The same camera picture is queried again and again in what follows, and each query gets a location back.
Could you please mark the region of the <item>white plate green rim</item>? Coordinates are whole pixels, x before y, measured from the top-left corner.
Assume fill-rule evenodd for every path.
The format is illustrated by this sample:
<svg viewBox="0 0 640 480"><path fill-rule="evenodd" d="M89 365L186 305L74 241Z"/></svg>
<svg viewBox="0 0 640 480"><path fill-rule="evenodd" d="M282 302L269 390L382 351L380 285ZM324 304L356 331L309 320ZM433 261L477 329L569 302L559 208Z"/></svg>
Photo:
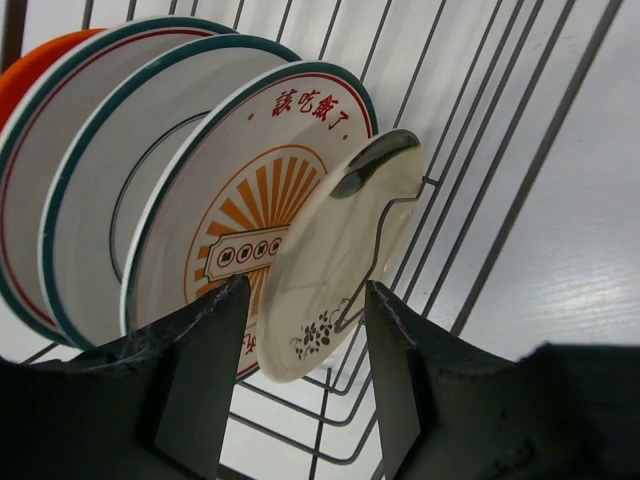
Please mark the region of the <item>white plate green rim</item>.
<svg viewBox="0 0 640 480"><path fill-rule="evenodd" d="M183 142L238 88L297 58L258 36L203 37L152 58L85 121L49 189L38 247L49 309L73 346L122 335L119 296L134 230Z"/></svg>

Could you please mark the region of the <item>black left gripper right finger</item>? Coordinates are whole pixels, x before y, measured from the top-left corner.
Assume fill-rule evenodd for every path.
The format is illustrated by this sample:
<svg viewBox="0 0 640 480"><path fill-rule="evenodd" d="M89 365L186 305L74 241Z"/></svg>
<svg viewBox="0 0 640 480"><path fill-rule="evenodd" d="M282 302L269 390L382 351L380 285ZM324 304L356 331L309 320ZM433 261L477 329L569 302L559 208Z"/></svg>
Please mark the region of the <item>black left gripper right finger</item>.
<svg viewBox="0 0 640 480"><path fill-rule="evenodd" d="M365 326L388 478L638 477L637 348L544 344L509 361L377 281Z"/></svg>

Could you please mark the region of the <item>white plate orange sunburst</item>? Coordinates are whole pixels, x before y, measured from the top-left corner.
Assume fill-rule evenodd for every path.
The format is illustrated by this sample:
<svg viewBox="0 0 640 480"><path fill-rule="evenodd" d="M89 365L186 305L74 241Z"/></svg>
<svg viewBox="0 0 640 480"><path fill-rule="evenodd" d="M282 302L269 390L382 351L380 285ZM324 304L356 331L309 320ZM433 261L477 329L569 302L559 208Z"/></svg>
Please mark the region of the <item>white plate orange sunburst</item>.
<svg viewBox="0 0 640 480"><path fill-rule="evenodd" d="M123 328L244 275L251 297L236 377L254 374L261 294L289 225L377 131L362 81L329 62L294 61L232 92L178 148L143 208L123 273Z"/></svg>

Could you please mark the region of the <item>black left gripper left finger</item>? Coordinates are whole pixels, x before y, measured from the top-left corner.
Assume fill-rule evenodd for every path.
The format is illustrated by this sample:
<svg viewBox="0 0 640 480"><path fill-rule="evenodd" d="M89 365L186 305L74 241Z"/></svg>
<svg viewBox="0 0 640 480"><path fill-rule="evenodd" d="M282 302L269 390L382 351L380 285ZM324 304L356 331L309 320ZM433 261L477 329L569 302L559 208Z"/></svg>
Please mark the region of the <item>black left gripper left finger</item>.
<svg viewBox="0 0 640 480"><path fill-rule="evenodd" d="M5 479L212 479L250 285L193 303L68 360L1 364Z"/></svg>

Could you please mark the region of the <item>white plate red characters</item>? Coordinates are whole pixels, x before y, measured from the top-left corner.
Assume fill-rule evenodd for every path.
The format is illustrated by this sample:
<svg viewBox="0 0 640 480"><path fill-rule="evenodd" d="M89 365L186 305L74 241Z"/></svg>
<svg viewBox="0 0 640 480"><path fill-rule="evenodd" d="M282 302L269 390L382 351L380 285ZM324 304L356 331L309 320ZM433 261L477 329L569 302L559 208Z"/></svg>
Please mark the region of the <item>white plate red characters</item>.
<svg viewBox="0 0 640 480"><path fill-rule="evenodd" d="M8 116L1 130L1 295L40 336L67 342L40 287L37 243L47 192L76 133L112 90L153 58L231 31L176 15L103 29L48 65Z"/></svg>

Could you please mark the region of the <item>cream floral small plate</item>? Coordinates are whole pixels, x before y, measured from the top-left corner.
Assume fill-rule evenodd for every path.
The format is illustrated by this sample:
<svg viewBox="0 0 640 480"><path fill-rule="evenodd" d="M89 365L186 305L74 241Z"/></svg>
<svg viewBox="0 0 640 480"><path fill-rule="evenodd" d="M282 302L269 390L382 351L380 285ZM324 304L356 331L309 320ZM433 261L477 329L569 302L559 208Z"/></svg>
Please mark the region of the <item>cream floral small plate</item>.
<svg viewBox="0 0 640 480"><path fill-rule="evenodd" d="M424 149L407 129L378 134L320 182L296 214L261 294L257 359L297 380L353 330L364 287L397 266L424 187Z"/></svg>

